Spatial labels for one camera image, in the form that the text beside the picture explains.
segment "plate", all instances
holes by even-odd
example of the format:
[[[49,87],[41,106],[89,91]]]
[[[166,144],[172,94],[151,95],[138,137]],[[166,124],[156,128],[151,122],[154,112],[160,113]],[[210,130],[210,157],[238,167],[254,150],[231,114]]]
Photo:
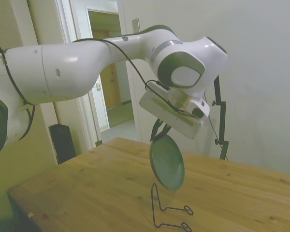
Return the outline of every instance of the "plate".
[[[158,181],[167,189],[177,190],[185,177],[185,166],[182,154],[169,136],[153,140],[150,145],[150,164]]]

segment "door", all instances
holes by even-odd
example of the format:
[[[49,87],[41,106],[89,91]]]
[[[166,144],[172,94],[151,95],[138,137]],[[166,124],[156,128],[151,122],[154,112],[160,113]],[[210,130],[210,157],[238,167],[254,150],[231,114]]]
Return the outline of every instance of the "door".
[[[110,37],[108,31],[93,30],[94,39],[103,39]],[[105,106],[107,109],[112,109],[121,106],[118,75],[115,64],[110,64],[100,73],[101,83],[103,87],[103,94]]]

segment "wood grain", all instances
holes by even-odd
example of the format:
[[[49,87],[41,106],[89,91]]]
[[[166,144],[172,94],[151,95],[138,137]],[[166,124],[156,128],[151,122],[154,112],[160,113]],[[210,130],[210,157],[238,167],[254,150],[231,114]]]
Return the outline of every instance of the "wood grain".
[[[156,230],[149,145],[117,138],[9,190],[43,232]],[[193,216],[159,212],[157,223],[195,232],[290,232],[290,175],[184,153],[178,191],[158,185],[162,206],[189,205]],[[159,232],[181,231],[161,227]]]

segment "metal bracket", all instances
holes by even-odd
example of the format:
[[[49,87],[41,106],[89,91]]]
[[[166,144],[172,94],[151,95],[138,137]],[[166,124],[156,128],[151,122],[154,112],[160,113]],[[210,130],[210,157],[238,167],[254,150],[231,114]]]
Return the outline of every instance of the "metal bracket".
[[[221,145],[220,159],[225,160],[227,156],[229,141],[224,140],[224,132],[226,127],[226,107],[227,102],[221,101],[219,76],[214,81],[216,101],[213,101],[213,106],[220,106],[220,126],[219,126],[219,140],[215,139],[216,145]]]
[[[164,209],[162,209],[161,207],[161,203],[160,203],[160,198],[159,198],[159,193],[158,193],[158,187],[157,187],[157,184],[154,183],[153,186],[151,187],[151,206],[152,206],[152,210],[153,210],[153,221],[154,221],[154,226],[156,228],[160,228],[161,226],[171,226],[171,227],[176,227],[176,228],[181,228],[183,229],[184,231],[186,232],[192,232],[192,229],[190,228],[190,226],[185,223],[185,222],[182,222],[181,226],[177,226],[177,225],[172,225],[172,224],[165,224],[165,223],[162,223],[160,225],[157,225],[156,224],[156,220],[155,220],[155,208],[154,208],[154,188],[156,188],[156,193],[157,193],[157,199],[158,199],[158,203],[159,203],[159,209],[161,211],[166,211],[167,209],[172,209],[172,210],[180,210],[180,211],[185,211],[186,213],[188,213],[189,215],[193,215],[193,211],[192,209],[188,206],[188,205],[185,205],[183,209],[178,209],[178,208],[172,208],[172,207],[166,207]]]

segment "door frame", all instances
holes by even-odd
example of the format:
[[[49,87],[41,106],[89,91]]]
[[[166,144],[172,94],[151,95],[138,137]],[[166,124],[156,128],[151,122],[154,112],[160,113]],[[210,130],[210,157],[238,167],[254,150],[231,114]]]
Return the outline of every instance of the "door frame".
[[[70,0],[55,0],[55,3],[63,40],[65,43],[71,43],[80,38],[80,29],[74,24],[72,4]],[[87,150],[91,150],[96,147],[96,142],[102,141],[95,104],[94,101],[90,100],[89,93],[77,98],[77,103]]]
[[[65,42],[69,43],[76,39],[81,38],[81,31],[80,31],[79,22],[78,22],[78,18],[76,14],[76,8],[74,4],[72,3],[73,0],[55,0],[55,1],[56,1],[57,9],[58,9],[61,28],[65,37],[64,38]],[[117,0],[117,7],[118,7],[118,12],[101,11],[100,9],[96,9],[95,7],[92,7],[92,6],[85,6],[85,11],[87,14],[87,22],[88,22],[88,31],[91,37],[92,37],[92,31],[91,31],[88,10],[109,13],[109,14],[118,14],[120,27],[121,27],[121,33],[123,35],[128,34],[127,24],[124,17],[124,7],[123,7],[122,0]],[[128,82],[130,86],[132,109],[133,109],[133,114],[134,114],[135,130],[136,130],[138,140],[141,141],[142,135],[141,135],[141,129],[140,129],[139,112],[138,112],[138,101],[137,101],[136,93],[135,93],[135,83],[133,81],[132,66],[129,64],[127,65],[127,63],[126,63],[126,66],[127,66],[127,73],[128,73]],[[93,100],[92,90],[88,94],[86,94],[83,97],[78,98],[77,100],[78,100],[80,115],[82,118],[83,131],[86,138],[87,148],[88,150],[90,150],[96,146],[97,141],[102,140],[96,107]]]

